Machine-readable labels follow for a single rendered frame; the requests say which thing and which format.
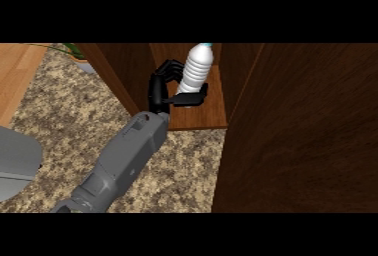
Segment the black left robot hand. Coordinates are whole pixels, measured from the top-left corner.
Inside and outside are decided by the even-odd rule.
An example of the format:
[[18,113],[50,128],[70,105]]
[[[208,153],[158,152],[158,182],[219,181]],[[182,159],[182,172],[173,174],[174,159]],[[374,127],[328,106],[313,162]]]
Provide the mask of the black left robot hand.
[[194,107],[201,106],[207,97],[208,84],[204,83],[198,92],[182,92],[173,97],[169,96],[167,83],[182,81],[185,64],[174,59],[167,59],[155,72],[151,74],[148,103],[149,111],[155,114],[170,113],[170,106]]

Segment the white plastic water bottle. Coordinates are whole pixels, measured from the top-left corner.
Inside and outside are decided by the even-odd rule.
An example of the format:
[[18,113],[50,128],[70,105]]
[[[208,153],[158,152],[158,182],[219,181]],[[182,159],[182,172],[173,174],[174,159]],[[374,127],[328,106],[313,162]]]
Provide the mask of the white plastic water bottle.
[[213,44],[200,43],[197,46],[192,47],[188,54],[183,68],[183,78],[177,87],[179,93],[200,92],[202,84],[208,77],[213,61]]

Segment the brown wooden cabinet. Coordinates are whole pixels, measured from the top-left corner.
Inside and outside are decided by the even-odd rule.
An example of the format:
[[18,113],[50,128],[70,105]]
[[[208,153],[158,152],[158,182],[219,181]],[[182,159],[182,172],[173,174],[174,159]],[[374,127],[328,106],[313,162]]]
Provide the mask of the brown wooden cabinet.
[[[186,61],[195,43],[80,43],[78,48],[130,115],[148,110],[152,72],[167,59]],[[225,129],[244,93],[262,43],[216,43],[207,83],[208,95],[198,107],[171,107],[170,130]]]

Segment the brown wooden cabinet door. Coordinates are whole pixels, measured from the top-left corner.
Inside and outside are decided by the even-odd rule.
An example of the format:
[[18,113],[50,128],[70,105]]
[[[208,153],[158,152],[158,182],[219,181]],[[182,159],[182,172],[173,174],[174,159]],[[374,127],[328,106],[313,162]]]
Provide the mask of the brown wooden cabinet door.
[[378,212],[378,43],[264,45],[213,209]]

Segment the green potted plant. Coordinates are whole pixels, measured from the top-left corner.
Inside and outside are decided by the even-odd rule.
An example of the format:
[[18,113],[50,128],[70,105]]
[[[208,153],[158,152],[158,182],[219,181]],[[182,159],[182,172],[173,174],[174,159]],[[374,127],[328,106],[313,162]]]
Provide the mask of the green potted plant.
[[53,48],[52,46],[46,46],[49,48],[53,48],[55,50],[64,52],[70,55],[70,58],[73,59],[74,63],[77,64],[78,68],[86,72],[93,74],[96,72],[95,68],[92,67],[87,59],[84,58],[83,53],[80,52],[77,46],[73,43],[65,43],[64,46],[67,47],[65,50],[59,48]]

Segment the pale grey rounded appliance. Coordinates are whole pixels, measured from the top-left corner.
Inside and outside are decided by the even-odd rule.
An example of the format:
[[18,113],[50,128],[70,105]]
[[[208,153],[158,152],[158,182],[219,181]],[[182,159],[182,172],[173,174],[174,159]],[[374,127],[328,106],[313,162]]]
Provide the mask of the pale grey rounded appliance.
[[34,180],[42,160],[39,141],[0,126],[0,202],[11,199]]

